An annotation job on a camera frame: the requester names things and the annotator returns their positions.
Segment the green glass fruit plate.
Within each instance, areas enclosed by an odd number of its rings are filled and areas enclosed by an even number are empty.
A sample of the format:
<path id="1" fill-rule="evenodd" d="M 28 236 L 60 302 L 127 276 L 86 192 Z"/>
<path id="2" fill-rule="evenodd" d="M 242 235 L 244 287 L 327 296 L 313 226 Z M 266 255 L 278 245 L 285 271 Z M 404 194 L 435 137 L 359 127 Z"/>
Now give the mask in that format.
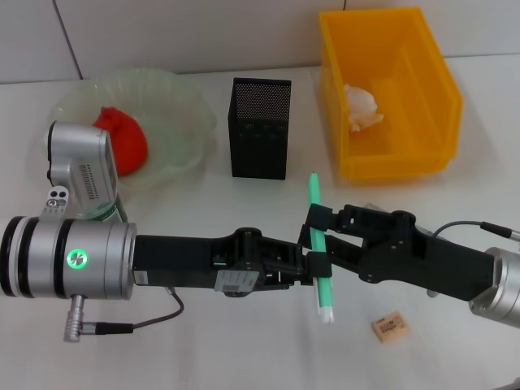
<path id="1" fill-rule="evenodd" d="M 148 143 L 144 166 L 119 178 L 127 191 L 157 187 L 198 165 L 216 126 L 215 114 L 196 86 L 153 68 L 84 81 L 53 107 L 48 120 L 90 125 L 103 107 L 114 107 L 136 120 Z"/>

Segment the mint green pen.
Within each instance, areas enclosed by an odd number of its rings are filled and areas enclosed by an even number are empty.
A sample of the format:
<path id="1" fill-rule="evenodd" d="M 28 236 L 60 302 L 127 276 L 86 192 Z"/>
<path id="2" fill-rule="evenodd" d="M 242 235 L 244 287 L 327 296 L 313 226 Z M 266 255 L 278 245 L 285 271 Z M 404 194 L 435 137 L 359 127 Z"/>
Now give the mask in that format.
<path id="1" fill-rule="evenodd" d="M 319 178 L 315 172 L 310 174 L 307 184 L 307 201 L 309 208 L 321 205 L 321 194 Z M 311 252 L 316 254 L 326 254 L 326 240 L 323 230 L 310 228 Z M 332 279 L 331 277 L 314 278 L 314 286 L 318 300 L 318 315 L 322 323 L 330 324 L 334 322 L 333 299 L 332 299 Z"/>

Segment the tan eraser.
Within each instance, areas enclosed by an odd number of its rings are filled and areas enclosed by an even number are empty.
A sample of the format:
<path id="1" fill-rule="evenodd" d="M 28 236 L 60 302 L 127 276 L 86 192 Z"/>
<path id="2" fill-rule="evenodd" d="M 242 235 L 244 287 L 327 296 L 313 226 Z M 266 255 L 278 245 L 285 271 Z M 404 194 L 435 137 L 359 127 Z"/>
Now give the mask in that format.
<path id="1" fill-rule="evenodd" d="M 371 329 L 381 344 L 387 344 L 410 332 L 410 326 L 398 311 L 373 321 Z"/>

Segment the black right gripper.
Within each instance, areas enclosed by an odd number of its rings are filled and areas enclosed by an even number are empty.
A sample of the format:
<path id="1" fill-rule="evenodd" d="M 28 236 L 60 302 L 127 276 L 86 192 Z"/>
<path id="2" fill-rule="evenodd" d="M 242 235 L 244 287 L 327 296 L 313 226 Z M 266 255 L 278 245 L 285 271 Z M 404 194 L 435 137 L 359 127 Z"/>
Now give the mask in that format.
<path id="1" fill-rule="evenodd" d="M 305 226 L 321 232 L 359 232 L 358 220 L 365 212 L 364 208 L 346 205 L 335 213 L 331 208 L 312 204 Z M 491 254 L 427 235 L 417 229 L 411 213 L 373 212 L 386 219 L 383 238 L 368 240 L 362 254 L 362 247 L 326 235 L 332 265 L 358 273 L 368 283 L 402 281 L 462 301 L 470 301 L 492 286 Z"/>

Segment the black mesh pen holder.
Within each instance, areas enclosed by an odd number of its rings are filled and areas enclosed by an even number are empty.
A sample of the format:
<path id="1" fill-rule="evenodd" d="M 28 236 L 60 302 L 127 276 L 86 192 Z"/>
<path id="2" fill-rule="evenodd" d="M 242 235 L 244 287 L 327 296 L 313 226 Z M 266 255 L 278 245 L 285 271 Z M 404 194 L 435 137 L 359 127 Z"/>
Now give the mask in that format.
<path id="1" fill-rule="evenodd" d="M 228 110 L 232 175 L 284 180 L 292 82 L 233 79 Z"/>

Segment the clear water bottle green label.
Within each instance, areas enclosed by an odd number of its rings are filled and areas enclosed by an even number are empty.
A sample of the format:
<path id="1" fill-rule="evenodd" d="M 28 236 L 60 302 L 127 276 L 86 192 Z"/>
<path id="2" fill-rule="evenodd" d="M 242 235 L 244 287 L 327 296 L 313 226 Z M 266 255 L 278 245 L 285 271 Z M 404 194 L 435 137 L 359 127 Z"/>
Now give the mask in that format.
<path id="1" fill-rule="evenodd" d="M 116 196 L 113 202 L 95 207 L 83 214 L 78 214 L 77 217 L 104 223 L 126 223 L 128 221 L 127 213 L 119 195 Z"/>

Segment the white paper ball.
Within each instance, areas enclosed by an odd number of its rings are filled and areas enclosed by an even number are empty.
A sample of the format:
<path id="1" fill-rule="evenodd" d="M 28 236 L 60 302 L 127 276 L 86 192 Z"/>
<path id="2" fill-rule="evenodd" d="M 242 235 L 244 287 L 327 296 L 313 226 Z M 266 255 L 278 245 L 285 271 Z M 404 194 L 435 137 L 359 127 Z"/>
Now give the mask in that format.
<path id="1" fill-rule="evenodd" d="M 360 132 L 383 120 L 384 115 L 378 112 L 378 106 L 371 93 L 349 84 L 344 86 L 344 93 L 349 105 L 350 132 Z"/>

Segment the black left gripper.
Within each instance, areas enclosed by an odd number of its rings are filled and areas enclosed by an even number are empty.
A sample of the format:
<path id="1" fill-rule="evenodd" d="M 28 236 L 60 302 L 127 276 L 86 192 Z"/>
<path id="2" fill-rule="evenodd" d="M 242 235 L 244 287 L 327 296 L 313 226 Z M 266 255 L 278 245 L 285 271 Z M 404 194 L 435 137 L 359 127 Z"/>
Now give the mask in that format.
<path id="1" fill-rule="evenodd" d="M 260 263 L 260 231 L 239 229 L 220 238 L 136 237 L 132 271 L 139 286 L 208 288 L 229 297 L 245 297 L 260 288 L 266 271 Z M 297 243 L 262 238 L 262 262 L 305 265 L 310 227 L 301 226 Z"/>

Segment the yellow plastic bin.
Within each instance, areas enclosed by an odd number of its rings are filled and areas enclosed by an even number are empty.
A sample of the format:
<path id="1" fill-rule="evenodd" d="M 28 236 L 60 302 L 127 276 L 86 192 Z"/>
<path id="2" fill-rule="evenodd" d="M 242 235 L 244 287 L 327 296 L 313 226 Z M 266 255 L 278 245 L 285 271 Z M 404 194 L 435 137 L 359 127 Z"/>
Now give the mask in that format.
<path id="1" fill-rule="evenodd" d="M 319 94 L 340 177 L 404 180 L 443 170 L 457 154 L 458 90 L 417 7 L 322 11 Z M 381 122 L 354 132 L 345 86 L 370 93 Z"/>

